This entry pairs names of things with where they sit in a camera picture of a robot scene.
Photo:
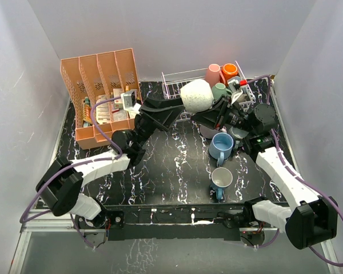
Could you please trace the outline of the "teal green cup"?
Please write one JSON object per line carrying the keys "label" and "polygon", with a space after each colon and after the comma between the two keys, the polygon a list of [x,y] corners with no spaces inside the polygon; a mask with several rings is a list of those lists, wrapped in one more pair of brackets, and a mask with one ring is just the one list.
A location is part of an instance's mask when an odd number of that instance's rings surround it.
{"label": "teal green cup", "polygon": [[212,87],[212,94],[214,100],[219,100],[222,95],[231,96],[232,92],[223,83],[216,83]]}

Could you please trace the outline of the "cream speckled mug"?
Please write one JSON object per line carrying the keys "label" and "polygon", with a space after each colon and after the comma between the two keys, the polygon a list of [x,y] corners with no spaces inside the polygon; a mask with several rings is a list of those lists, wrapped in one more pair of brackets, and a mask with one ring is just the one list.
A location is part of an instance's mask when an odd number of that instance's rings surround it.
{"label": "cream speckled mug", "polygon": [[213,104],[213,93],[204,79],[196,79],[180,89],[185,110],[191,114],[208,110]]}

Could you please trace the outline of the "pink mug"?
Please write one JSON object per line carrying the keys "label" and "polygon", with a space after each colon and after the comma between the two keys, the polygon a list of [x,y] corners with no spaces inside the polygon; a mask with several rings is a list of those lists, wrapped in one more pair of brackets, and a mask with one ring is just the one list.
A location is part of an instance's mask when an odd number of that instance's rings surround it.
{"label": "pink mug", "polygon": [[215,63],[210,64],[206,69],[204,80],[208,82],[210,87],[213,87],[217,83],[222,83],[221,67]]}

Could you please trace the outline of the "light blue mug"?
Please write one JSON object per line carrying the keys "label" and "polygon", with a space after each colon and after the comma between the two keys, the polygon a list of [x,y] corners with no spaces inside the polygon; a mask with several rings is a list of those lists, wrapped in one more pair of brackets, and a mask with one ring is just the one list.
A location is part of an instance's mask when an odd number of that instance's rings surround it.
{"label": "light blue mug", "polygon": [[224,164],[225,160],[232,153],[233,147],[234,140],[229,134],[220,132],[213,136],[208,152],[217,161],[217,167],[221,167]]}

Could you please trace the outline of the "orange mug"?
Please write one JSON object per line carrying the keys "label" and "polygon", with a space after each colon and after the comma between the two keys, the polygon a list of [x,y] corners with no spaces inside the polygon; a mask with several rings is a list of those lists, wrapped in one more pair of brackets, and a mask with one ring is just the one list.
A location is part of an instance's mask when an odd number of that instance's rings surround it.
{"label": "orange mug", "polygon": [[232,79],[235,76],[239,76],[238,67],[232,63],[226,63],[222,66],[221,69],[222,77],[224,81],[227,83],[229,79]]}

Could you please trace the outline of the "white mug blue handle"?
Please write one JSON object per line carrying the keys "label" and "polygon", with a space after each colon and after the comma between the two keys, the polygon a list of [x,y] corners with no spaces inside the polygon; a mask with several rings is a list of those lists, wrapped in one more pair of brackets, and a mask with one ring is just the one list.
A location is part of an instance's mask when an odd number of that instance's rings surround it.
{"label": "white mug blue handle", "polygon": [[227,168],[218,167],[212,172],[211,188],[215,191],[217,200],[222,199],[224,190],[232,184],[232,181],[233,175]]}

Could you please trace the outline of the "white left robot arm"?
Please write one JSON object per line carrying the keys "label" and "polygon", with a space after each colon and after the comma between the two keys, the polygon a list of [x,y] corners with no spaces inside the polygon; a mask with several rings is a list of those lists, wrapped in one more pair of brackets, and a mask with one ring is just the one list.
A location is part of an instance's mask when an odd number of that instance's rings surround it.
{"label": "white left robot arm", "polygon": [[36,192],[54,216],[70,213],[85,218],[93,227],[106,223],[106,210],[95,198],[81,193],[88,183],[125,171],[139,164],[144,144],[155,130],[168,131],[184,110],[180,98],[140,102],[121,96],[123,109],[135,114],[134,129],[117,130],[105,138],[111,150],[85,158],[68,161],[56,159],[36,186]]}

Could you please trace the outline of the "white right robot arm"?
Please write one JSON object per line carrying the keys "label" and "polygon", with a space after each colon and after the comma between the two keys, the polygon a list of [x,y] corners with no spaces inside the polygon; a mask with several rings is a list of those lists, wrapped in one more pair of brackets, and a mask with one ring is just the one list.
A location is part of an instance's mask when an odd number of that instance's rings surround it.
{"label": "white right robot arm", "polygon": [[275,147],[270,130],[276,126],[273,106],[261,103],[249,112],[231,104],[227,96],[218,101],[198,100],[189,112],[192,120],[217,130],[224,125],[236,126],[248,134],[243,148],[262,168],[284,195],[288,206],[274,204],[267,198],[255,198],[244,204],[242,220],[252,227],[266,222],[286,233],[289,241],[304,249],[332,239],[337,234],[338,213],[332,198],[325,198],[292,175],[289,164],[282,164],[282,152]]}

